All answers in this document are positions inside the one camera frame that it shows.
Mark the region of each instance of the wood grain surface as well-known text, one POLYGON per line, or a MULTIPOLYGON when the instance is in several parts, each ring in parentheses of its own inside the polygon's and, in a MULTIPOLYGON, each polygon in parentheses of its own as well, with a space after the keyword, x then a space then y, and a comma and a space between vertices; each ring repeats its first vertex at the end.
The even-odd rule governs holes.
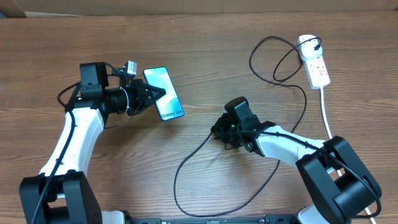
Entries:
MULTIPOLYGON (((167 67, 185 116, 161 122, 152 106, 127 126, 104 130, 88 170, 91 188, 103 210, 187 218, 174 203, 175 171, 208 135, 225 103, 245 96, 261 121, 287 130, 299 118, 301 92, 261 81, 251 73, 248 58, 269 35, 295 42, 302 34, 323 39, 332 81, 325 89, 330 127, 350 142, 381 185, 383 210, 377 222, 397 223, 397 25, 393 11, 0 20, 0 223, 25 223, 19 184, 49 159, 64 124, 56 96, 80 80, 79 64, 107 61, 121 66, 127 60, 138 63, 139 74, 145 68, 167 67)), ((254 68, 271 78, 288 50, 281 42, 267 42, 253 58, 254 68)), ((292 54, 277 76, 286 77, 298 65, 292 54)), ((296 133, 326 139, 319 92, 309 88, 305 70, 287 83, 301 85, 308 96, 296 133)), ((128 119, 126 114, 112 115, 107 125, 128 119)), ((275 164, 275 159, 244 149, 225 151, 211 140, 181 170, 178 199, 196 214, 236 208, 264 183, 275 164)), ((310 202, 297 170, 281 163, 257 198, 227 217, 295 213, 310 202)))

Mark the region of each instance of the charger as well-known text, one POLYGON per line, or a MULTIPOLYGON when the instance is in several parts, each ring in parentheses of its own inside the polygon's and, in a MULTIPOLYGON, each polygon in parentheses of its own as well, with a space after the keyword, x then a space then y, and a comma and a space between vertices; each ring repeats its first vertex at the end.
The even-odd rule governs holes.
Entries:
MULTIPOLYGON (((298 38, 298 44, 308 39, 315 38, 314 35, 305 34, 298 38)), ((318 45, 318 40, 313 39, 300 46, 300 57, 303 60, 305 71, 311 89, 319 90, 330 84, 328 70, 322 57, 323 49, 318 45)))

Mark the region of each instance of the white power strip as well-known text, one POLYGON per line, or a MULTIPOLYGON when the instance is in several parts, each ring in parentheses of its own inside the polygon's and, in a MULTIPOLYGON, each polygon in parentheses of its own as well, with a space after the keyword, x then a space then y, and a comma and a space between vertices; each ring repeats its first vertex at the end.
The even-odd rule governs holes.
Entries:
MULTIPOLYGON (((314 37, 314 35, 301 35, 297 42, 301 44, 302 42, 314 37)), ((317 45, 318 40, 313 39, 300 46, 300 56, 303 60, 311 89, 313 90, 319 90, 321 87, 325 87, 330 84, 328 70, 326 69, 326 65, 322 57, 322 47, 318 50, 314 50, 314 47, 317 45)))

